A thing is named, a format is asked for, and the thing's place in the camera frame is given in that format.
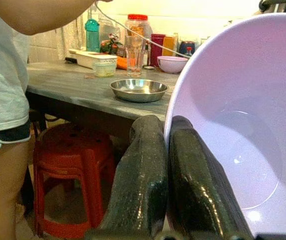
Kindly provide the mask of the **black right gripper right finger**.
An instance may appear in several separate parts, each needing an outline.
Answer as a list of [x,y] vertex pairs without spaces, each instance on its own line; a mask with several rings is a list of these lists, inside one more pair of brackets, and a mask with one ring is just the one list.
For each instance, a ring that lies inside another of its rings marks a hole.
[[189,240],[252,240],[227,175],[183,116],[169,137],[170,223]]

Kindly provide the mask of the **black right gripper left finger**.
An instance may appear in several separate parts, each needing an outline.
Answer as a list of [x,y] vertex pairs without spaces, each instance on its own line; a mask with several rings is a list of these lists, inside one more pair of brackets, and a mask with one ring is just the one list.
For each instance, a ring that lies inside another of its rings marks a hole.
[[155,115],[136,119],[117,165],[107,211],[87,240],[152,240],[162,231],[168,200],[168,154]]

